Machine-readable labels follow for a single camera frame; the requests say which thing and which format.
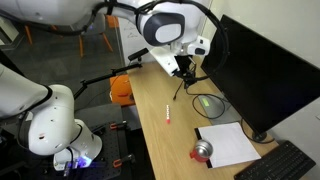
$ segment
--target white paper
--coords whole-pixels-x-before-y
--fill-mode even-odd
[[[199,132],[213,146],[212,168],[261,158],[238,122],[199,128]]]

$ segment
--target computer monitor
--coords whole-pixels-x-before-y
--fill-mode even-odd
[[[263,134],[320,96],[320,70],[223,15],[230,56],[211,80],[256,134]],[[201,67],[210,74],[222,55],[216,33]]]

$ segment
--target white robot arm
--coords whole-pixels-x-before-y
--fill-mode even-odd
[[[194,0],[203,3],[207,0]],[[154,0],[1,0],[0,9],[15,18],[40,24],[71,25],[85,15],[109,14],[128,19],[136,25],[145,40],[156,47],[150,53],[173,76],[179,71],[174,56],[207,55],[210,41],[197,33],[200,18],[205,16],[192,4],[180,4],[170,0],[153,4]],[[150,11],[141,7],[152,7]],[[170,45],[170,51],[163,48]]]
[[[207,55],[210,42],[197,34],[197,26],[204,13],[217,27],[226,44],[222,65],[227,57],[227,36],[217,18],[201,5],[204,0],[1,0],[0,15],[29,25],[71,25],[87,14],[91,19],[79,31],[83,33],[97,13],[130,20],[146,41],[155,46],[150,53],[170,75],[186,81],[207,77],[185,77],[179,73],[175,56]],[[170,51],[162,48],[170,45]],[[86,125],[74,119],[74,100],[65,86],[41,86],[27,80],[0,64],[0,119],[25,111],[33,113],[29,131],[29,149],[39,155],[55,154],[56,170],[63,170],[70,161],[70,147],[74,161],[88,167],[101,150],[101,139]]]

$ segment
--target keyboard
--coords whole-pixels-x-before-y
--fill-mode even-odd
[[[235,180],[298,180],[316,163],[290,141],[285,141],[234,176]]]

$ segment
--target pen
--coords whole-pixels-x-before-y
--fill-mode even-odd
[[[167,119],[166,119],[167,124],[170,124],[170,110],[169,110],[169,105],[167,105]]]

